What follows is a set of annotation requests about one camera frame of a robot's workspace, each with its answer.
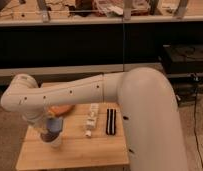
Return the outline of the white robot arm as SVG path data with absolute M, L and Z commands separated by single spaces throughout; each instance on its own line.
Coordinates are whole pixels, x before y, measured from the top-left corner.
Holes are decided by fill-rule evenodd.
M 100 102 L 119 105 L 131 171 L 189 171 L 176 95 L 156 69 L 139 67 L 49 87 L 18 74 L 0 99 L 5 110 L 22 114 L 39 134 L 55 136 L 48 107 Z

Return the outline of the white gripper body blue ring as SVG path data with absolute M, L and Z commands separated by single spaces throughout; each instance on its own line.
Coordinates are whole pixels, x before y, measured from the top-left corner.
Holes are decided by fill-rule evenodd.
M 49 118 L 46 122 L 46 133 L 41 133 L 41 140 L 53 148 L 61 145 L 61 132 L 63 131 L 63 118 Z

